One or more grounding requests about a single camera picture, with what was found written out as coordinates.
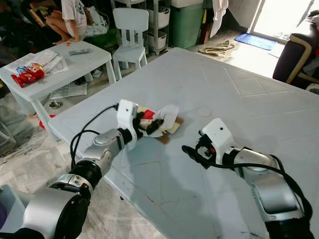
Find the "round mark on table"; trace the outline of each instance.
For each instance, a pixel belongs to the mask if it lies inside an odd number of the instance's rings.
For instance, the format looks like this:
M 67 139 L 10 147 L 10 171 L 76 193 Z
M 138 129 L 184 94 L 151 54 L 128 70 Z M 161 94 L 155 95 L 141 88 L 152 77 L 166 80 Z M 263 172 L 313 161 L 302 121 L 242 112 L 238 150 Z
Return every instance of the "round mark on table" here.
M 211 115 L 211 112 L 206 108 L 198 108 L 197 113 L 202 117 L 209 117 Z

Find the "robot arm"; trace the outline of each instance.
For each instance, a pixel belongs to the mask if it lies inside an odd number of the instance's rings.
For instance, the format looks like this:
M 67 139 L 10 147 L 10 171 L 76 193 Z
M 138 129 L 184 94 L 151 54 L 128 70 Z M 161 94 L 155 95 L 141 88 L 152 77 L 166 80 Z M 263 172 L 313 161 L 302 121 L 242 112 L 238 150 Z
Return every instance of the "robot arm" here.
M 90 198 L 100 179 L 110 170 L 115 156 L 125 147 L 132 149 L 142 137 L 137 105 L 121 100 L 118 129 L 96 136 L 82 158 L 65 175 L 39 191 L 27 205 L 20 230 L 3 238 L 75 239 L 84 224 Z M 147 129 L 155 131 L 162 121 Z
M 209 166 L 230 168 L 243 178 L 251 187 L 271 239 L 314 238 L 310 232 L 311 206 L 305 199 L 302 208 L 286 177 L 271 170 L 277 169 L 274 156 L 237 148 L 221 119 L 211 121 L 199 134 L 201 138 L 195 149 L 184 145 L 182 150 L 206 169 Z M 310 207 L 310 215 L 305 215 L 305 207 Z

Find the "hanging towel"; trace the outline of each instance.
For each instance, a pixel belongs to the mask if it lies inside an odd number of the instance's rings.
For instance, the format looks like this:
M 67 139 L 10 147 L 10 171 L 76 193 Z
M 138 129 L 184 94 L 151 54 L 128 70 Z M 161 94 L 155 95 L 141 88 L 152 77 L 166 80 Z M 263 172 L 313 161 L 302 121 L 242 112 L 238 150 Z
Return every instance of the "hanging towel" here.
M 213 1 L 213 10 L 214 10 L 214 23 L 210 31 L 210 38 L 212 38 L 217 31 L 220 29 L 221 20 L 223 15 L 226 13 L 228 8 L 228 0 L 212 0 Z
M 225 57 L 226 51 L 234 48 L 235 45 L 230 43 L 229 40 L 219 43 L 215 46 L 205 47 L 204 49 L 199 49 L 198 51 L 204 54 L 210 54 L 214 56 Z

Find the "small white table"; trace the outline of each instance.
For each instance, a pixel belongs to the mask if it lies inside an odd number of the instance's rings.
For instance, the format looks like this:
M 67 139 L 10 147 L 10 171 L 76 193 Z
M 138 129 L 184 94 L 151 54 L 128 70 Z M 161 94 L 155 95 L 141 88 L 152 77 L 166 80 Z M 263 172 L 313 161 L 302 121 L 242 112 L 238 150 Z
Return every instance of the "small white table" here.
M 69 51 L 87 48 L 91 48 L 92 52 L 82 55 L 69 55 Z M 85 76 L 88 80 L 92 79 L 90 72 L 103 64 L 106 64 L 110 84 L 115 82 L 115 76 L 111 63 L 111 54 L 90 43 L 84 41 L 72 42 L 69 46 L 67 46 L 66 43 L 62 43 L 60 45 L 53 46 L 50 49 L 66 59 L 69 67 L 68 71 L 44 77 L 32 84 L 25 85 L 24 88 L 21 88 L 12 79 L 12 72 L 8 71 L 5 67 L 0 68 L 0 78 L 9 87 L 15 97 L 18 99 L 21 97 L 26 101 L 31 102 L 39 118 L 42 120 L 48 134 L 56 139 L 56 136 L 52 134 L 48 125 L 50 116 L 39 99 L 82 76 Z
M 198 131 L 214 118 L 225 122 L 239 146 L 282 160 L 313 206 L 312 232 L 319 238 L 318 95 L 175 48 L 49 124 L 70 143 L 87 121 L 122 98 L 154 110 L 175 104 L 185 120 L 167 145 L 142 138 L 134 150 L 122 151 L 104 177 L 168 239 L 266 235 L 244 180 L 231 170 L 205 170 L 181 150 L 183 144 L 195 146 Z M 211 115 L 201 117 L 199 108 Z M 105 132 L 116 127 L 112 110 L 88 128 Z M 82 137 L 79 155 L 93 137 Z

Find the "green bin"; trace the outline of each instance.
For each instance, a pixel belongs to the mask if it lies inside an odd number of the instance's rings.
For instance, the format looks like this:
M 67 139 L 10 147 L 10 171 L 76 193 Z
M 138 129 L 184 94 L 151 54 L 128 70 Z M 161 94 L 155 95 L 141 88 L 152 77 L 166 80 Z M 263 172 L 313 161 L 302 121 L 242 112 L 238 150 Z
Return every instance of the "green bin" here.
M 203 4 L 170 7 L 169 42 L 172 47 L 188 48 L 196 45 L 204 15 Z

